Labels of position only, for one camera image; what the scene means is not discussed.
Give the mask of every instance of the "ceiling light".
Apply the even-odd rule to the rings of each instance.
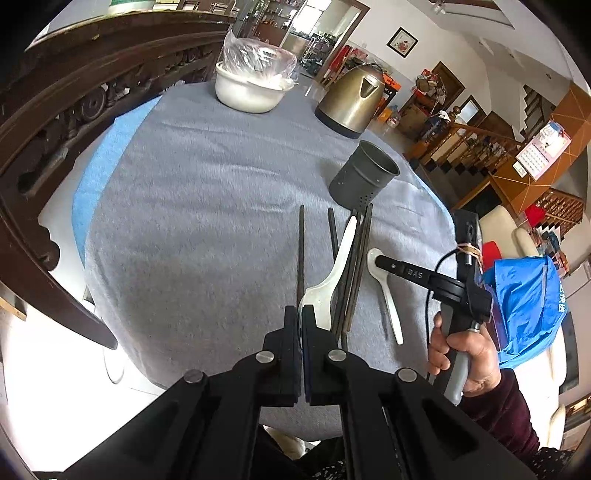
[[[445,15],[445,8],[443,6],[443,0],[437,0],[434,4],[433,4],[433,12],[437,15],[437,14],[442,14]]]

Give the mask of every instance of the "sleeve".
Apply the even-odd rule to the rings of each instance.
[[[477,397],[463,397],[459,407],[519,460],[529,463],[540,448],[530,422],[530,409],[515,373],[501,370],[501,383]]]

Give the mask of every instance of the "chopstick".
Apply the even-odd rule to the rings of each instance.
[[[345,314],[345,326],[344,332],[351,331],[351,324],[353,323],[353,315],[355,314],[355,306],[357,304],[357,297],[359,295],[359,287],[361,286],[361,277],[365,264],[367,263],[367,246],[369,242],[369,231],[371,229],[371,219],[374,211],[374,204],[370,203],[365,209],[365,215],[363,216],[363,237],[359,246],[359,252],[356,259],[355,267],[355,278],[353,280],[353,289],[349,297],[349,303],[347,305],[347,311]]]
[[[329,208],[329,229],[330,244],[333,248],[333,260],[336,260],[336,256],[339,253],[339,236],[336,232],[335,210],[332,208]]]
[[[355,209],[351,210],[351,216],[349,217],[349,219],[353,216],[357,217],[357,210],[355,210]],[[349,257],[347,258],[347,264],[345,267],[345,271],[343,272],[343,276],[341,277],[341,279],[339,281],[337,300],[336,300],[336,305],[335,305],[335,318],[330,326],[330,331],[334,335],[336,335],[337,339],[340,338],[340,331],[338,330],[339,318],[341,316],[341,310],[343,309],[343,303],[345,302],[345,285],[346,285],[346,280],[349,275],[349,258],[353,254],[354,249],[355,249],[355,240],[353,240],[353,245],[351,246],[351,251],[349,252]]]
[[[297,249],[297,287],[295,291],[296,304],[300,307],[300,302],[304,296],[304,206],[300,205],[300,230],[298,236]]]
[[[357,260],[357,256],[359,253],[359,245],[361,243],[361,236],[362,236],[361,230],[362,230],[361,229],[361,215],[358,215],[357,216],[357,230],[355,231],[355,239],[353,240],[353,246],[352,246],[351,252],[349,254],[349,259],[348,259],[349,268],[347,269],[347,275],[346,275],[346,281],[345,281],[345,289],[344,289],[345,294],[343,295],[343,301],[342,301],[340,308],[339,308],[339,316],[337,317],[337,331],[336,331],[337,338],[342,338],[343,332],[346,333],[345,328],[344,328],[345,313],[347,310],[347,304],[349,302],[352,288],[353,288],[353,277],[355,276],[356,260]]]

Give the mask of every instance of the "gold kettle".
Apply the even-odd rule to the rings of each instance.
[[[384,74],[378,68],[360,65],[345,73],[316,107],[316,118],[341,135],[360,136],[384,94]]]

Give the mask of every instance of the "gray tablecloth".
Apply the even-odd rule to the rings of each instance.
[[[296,301],[298,207],[306,206],[306,286],[332,267],[327,185],[357,141],[316,119],[294,89],[271,112],[234,111],[213,84],[171,88],[127,147],[95,210],[86,279],[99,314],[134,364],[169,386],[183,372],[231,369],[260,350]],[[400,155],[401,174],[374,201],[369,246],[433,268],[454,247],[451,218]],[[442,271],[454,273],[453,261]],[[389,279],[404,344],[378,283],[364,272],[349,349],[372,367],[424,372],[426,291]],[[433,302],[431,313],[436,311]],[[264,424],[306,440],[340,434],[337,407],[265,408]]]

